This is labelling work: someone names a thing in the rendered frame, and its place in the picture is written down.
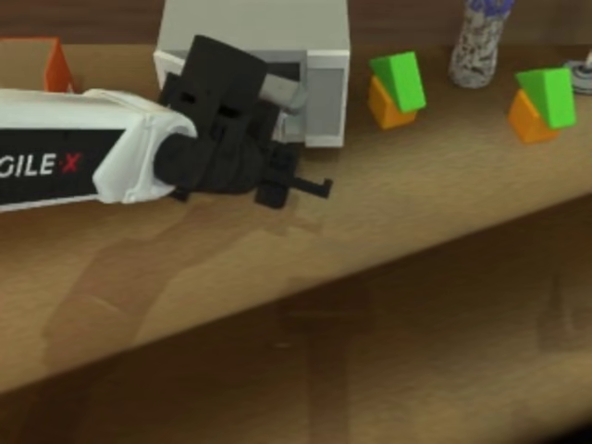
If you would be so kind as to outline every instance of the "wooden table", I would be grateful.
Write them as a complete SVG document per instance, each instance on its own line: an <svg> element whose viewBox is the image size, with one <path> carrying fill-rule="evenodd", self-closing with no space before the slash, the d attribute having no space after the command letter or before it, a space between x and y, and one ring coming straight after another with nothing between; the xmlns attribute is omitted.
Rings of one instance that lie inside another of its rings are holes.
<svg viewBox="0 0 592 444"><path fill-rule="evenodd" d="M66 50L84 88L156 94L151 46ZM581 50L506 48L477 92L450 84L447 50L422 51L428 108L383 132L365 108L366 63L395 50L354 51L347 146L302 164L307 178L335 180L328 201L294 194L274 212L252 196L197 196L0 215L0 389L588 193L591 99L577 100L578 127L544 145L522 146L505 119L513 72Z"/></svg>

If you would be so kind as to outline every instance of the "red letter x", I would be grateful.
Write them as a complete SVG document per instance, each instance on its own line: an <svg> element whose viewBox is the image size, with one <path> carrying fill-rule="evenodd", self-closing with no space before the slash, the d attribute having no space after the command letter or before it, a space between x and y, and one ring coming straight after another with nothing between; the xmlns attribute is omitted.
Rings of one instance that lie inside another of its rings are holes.
<svg viewBox="0 0 592 444"><path fill-rule="evenodd" d="M62 173L68 173L69 171L76 172L78 170L78 161L82 154L66 154L66 164L62 168Z"/></svg>

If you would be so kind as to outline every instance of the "gray box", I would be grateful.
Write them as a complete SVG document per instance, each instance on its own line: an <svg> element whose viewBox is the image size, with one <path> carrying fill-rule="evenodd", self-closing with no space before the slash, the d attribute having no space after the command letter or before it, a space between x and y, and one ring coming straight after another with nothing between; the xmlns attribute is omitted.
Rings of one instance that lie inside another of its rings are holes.
<svg viewBox="0 0 592 444"><path fill-rule="evenodd" d="M298 64L308 101L299 115L278 121L277 139L343 146L351 53L347 0L166 0L154 52L161 86L167 54L184 59L195 34L275 66Z"/></svg>

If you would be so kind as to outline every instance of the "orange box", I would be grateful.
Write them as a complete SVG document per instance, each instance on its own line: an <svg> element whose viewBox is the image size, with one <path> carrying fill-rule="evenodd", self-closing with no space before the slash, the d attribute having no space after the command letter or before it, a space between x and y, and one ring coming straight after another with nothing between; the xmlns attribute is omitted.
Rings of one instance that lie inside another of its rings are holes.
<svg viewBox="0 0 592 444"><path fill-rule="evenodd" d="M390 130L391 128L412 123L417 116L417 111L402 113L377 76L373 76L370 80L368 106L378 125L383 130Z"/></svg>
<svg viewBox="0 0 592 444"><path fill-rule="evenodd" d="M560 133L558 129L549 128L524 90L518 90L514 96L508 120L524 143L551 141Z"/></svg>
<svg viewBox="0 0 592 444"><path fill-rule="evenodd" d="M0 38L0 88L74 93L72 75L56 37Z"/></svg>

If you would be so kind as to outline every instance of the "gray cylinder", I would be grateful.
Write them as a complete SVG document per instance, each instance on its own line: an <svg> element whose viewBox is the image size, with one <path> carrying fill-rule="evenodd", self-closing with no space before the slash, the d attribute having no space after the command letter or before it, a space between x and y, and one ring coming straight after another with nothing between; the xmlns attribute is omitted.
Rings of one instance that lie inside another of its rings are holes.
<svg viewBox="0 0 592 444"><path fill-rule="evenodd" d="M514 0L465 0L461 35L449 74L463 88L483 88L496 72L498 44Z"/></svg>

